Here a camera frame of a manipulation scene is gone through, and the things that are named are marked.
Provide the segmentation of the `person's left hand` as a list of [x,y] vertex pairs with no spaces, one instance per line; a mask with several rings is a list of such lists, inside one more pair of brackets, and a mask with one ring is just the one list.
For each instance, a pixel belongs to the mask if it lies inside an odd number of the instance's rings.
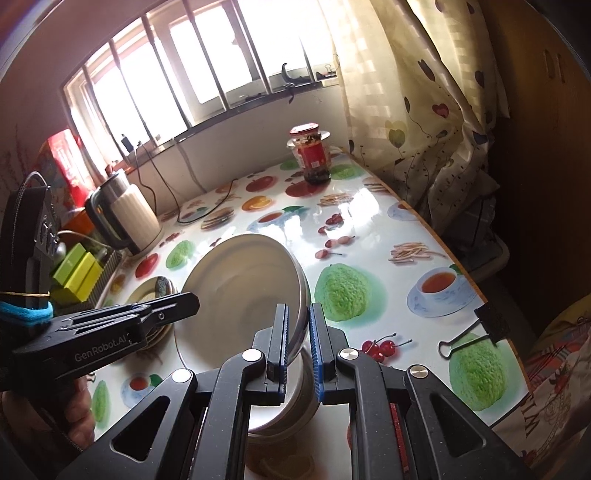
[[[16,438],[27,446],[48,445],[51,428],[35,412],[30,402],[13,392],[2,394],[2,409],[8,425]],[[91,412],[91,395],[86,377],[73,383],[73,392],[63,406],[63,415],[68,422],[68,438],[82,450],[94,442],[95,421]]]

